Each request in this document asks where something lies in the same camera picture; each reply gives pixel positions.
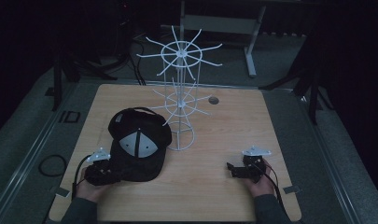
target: metal stand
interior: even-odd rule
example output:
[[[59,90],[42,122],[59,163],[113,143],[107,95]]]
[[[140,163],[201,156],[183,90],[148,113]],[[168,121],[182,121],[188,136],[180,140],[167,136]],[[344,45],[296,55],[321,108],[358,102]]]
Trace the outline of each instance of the metal stand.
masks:
[[[176,146],[170,145],[169,148],[173,150],[183,150],[189,148],[195,140],[195,132],[189,122],[189,115],[194,112],[201,112],[209,115],[209,113],[197,108],[198,101],[211,97],[211,95],[209,95],[198,98],[201,63],[208,63],[213,66],[222,65],[221,63],[216,64],[203,60],[203,51],[218,49],[221,47],[221,44],[212,48],[200,49],[193,42],[200,35],[201,30],[190,42],[177,40],[174,27],[172,27],[172,32],[174,34],[175,42],[171,42],[167,45],[163,45],[162,43],[147,38],[149,42],[162,46],[160,54],[138,54],[137,56],[142,58],[161,57],[163,60],[163,70],[158,73],[157,76],[164,77],[164,93],[157,91],[154,92],[164,97],[164,105],[151,108],[165,108],[169,112],[170,117],[166,120],[166,122],[170,124],[172,133],[176,135]],[[166,75],[167,70],[171,67],[175,68],[176,71],[176,80],[172,77],[172,92],[168,91],[169,88],[167,85]],[[187,82],[187,74],[189,74],[192,82]],[[183,133],[187,133],[185,135],[185,141],[183,141],[182,138]]]

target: black baseball cap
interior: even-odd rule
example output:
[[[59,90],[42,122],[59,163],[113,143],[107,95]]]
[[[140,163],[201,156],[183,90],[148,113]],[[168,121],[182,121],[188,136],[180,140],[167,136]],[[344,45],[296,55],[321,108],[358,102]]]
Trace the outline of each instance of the black baseball cap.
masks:
[[[108,130],[113,137],[111,172],[134,182],[150,181],[160,174],[172,142],[171,128],[163,116],[146,107],[127,108],[110,120]]]

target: wire spoke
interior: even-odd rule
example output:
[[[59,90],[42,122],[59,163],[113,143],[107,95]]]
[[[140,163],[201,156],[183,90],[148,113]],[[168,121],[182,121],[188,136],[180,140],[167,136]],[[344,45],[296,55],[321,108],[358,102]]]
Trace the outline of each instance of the wire spoke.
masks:
[[[199,59],[199,58],[193,57],[193,56],[191,56],[191,55],[189,55],[189,54],[188,54],[188,57],[189,57],[189,58],[192,58],[192,59],[195,59],[195,60],[197,60],[197,61],[203,62],[203,63],[211,64],[211,65],[216,66],[216,67],[219,67],[219,66],[223,65],[222,63],[210,63],[210,62],[208,62],[208,61],[205,61],[205,60],[202,60],[202,59]]]

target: human hand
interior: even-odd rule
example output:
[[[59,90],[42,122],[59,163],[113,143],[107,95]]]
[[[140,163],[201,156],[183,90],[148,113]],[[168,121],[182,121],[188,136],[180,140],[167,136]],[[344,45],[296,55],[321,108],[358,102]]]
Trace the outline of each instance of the human hand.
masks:
[[[113,184],[103,186],[94,186],[93,184],[90,184],[87,180],[84,179],[86,169],[87,167],[81,169],[80,179],[82,179],[82,181],[77,184],[76,197],[98,203],[98,201],[113,186]]]
[[[264,160],[266,164],[265,174],[270,175],[271,172],[271,165]],[[264,194],[272,194],[273,195],[273,183],[263,175],[258,183],[254,183],[252,179],[244,179],[244,183],[246,187],[249,189],[250,193],[252,194],[253,198],[256,198],[260,195]]]

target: black cable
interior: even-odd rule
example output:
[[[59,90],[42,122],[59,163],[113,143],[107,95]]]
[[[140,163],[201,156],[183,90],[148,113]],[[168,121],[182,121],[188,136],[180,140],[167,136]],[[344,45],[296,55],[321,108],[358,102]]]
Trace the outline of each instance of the black cable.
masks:
[[[269,175],[267,175],[265,172],[263,172],[256,164],[254,164],[255,165],[255,167],[258,169],[258,170],[260,170],[261,172],[262,172],[262,174],[265,176],[265,177],[267,177],[270,181],[271,181],[271,183],[273,184],[273,187],[274,187],[274,189],[275,189],[275,192],[276,192],[276,199],[278,200],[278,202],[279,202],[279,205],[281,206],[281,208],[282,208],[282,211],[287,215],[287,217],[288,217],[288,214],[287,214],[287,211],[286,211],[286,209],[285,209],[285,206],[284,206],[284,202],[282,201],[282,196],[281,196],[281,192],[279,191],[279,187],[278,187],[278,185],[277,184],[275,184],[275,182],[270,178],[270,176]],[[271,166],[269,166],[269,165],[267,165],[267,164],[265,164],[266,166],[268,166],[272,171],[273,171],[273,174],[275,175],[275,178],[276,178],[276,181],[277,181],[277,179],[278,179],[278,177],[277,177],[277,175],[276,175],[276,172],[273,170],[273,168],[271,167]]]
[[[142,43],[140,43],[139,41],[134,40],[134,39],[133,39],[133,43],[135,43],[135,44],[139,45],[139,47],[141,47],[140,55],[143,55],[144,52],[145,52],[145,48],[144,48],[144,46],[142,45]],[[140,73],[140,70],[139,70],[139,66],[140,66],[140,62],[141,62],[141,60],[142,60],[142,58],[139,57],[139,59],[138,59],[138,63],[136,64],[136,66],[133,65],[133,68],[134,68],[134,72],[135,72],[136,76],[139,78],[140,85],[144,85],[144,86],[146,86],[146,82],[145,82],[145,80],[143,79],[143,77],[142,77],[142,75],[141,75],[141,73]]]
[[[59,158],[59,159],[61,159],[61,161],[63,162],[63,171],[62,172],[60,172],[58,174],[47,174],[46,172],[43,171],[43,164],[44,164],[44,162],[46,162],[47,160],[49,160],[51,158]],[[66,160],[65,160],[64,157],[62,157],[60,155],[50,155],[50,156],[47,156],[37,166],[37,170],[40,172],[40,174],[45,175],[45,176],[49,176],[49,177],[56,177],[56,176],[63,175],[64,172],[66,171],[66,168],[67,168]]]
[[[77,177],[78,177],[78,172],[80,172],[80,168],[81,168],[81,165],[83,164],[83,162],[88,158],[90,157],[91,155],[88,155],[86,156],[83,160],[81,160],[81,162],[78,164],[78,167],[76,169],[76,173],[75,173],[75,180],[73,181],[72,183],[72,200],[76,197],[76,189],[77,189]]]

